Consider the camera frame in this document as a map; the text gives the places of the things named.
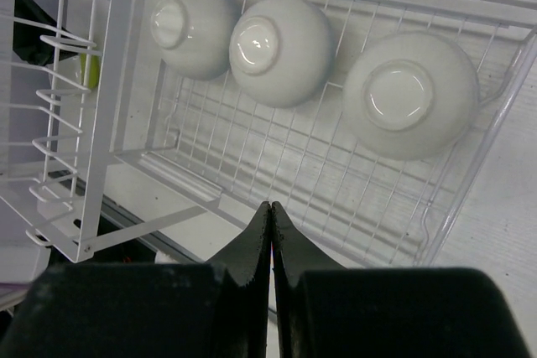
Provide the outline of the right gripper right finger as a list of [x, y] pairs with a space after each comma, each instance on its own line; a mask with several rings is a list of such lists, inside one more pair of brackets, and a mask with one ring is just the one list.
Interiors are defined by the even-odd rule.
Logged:
[[470, 268], [346, 268], [271, 207], [283, 357], [526, 357], [503, 294]]

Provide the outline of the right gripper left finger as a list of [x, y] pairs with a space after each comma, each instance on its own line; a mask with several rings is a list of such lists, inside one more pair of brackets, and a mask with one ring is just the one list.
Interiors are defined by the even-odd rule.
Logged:
[[270, 218], [262, 203], [204, 263], [48, 268], [15, 314], [2, 356], [265, 356]]

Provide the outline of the green bowl white inside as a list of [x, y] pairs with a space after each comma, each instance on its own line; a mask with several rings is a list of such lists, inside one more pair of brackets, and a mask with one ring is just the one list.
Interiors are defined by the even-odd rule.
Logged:
[[[50, 84], [56, 83], [60, 90], [75, 90], [79, 88], [72, 85], [71, 82], [82, 86], [85, 83], [86, 73], [86, 54], [78, 54], [70, 58], [60, 60], [57, 64], [57, 72], [60, 78], [49, 74]], [[98, 87], [100, 77], [100, 60], [97, 56], [92, 55], [88, 70], [87, 87], [94, 90]]]

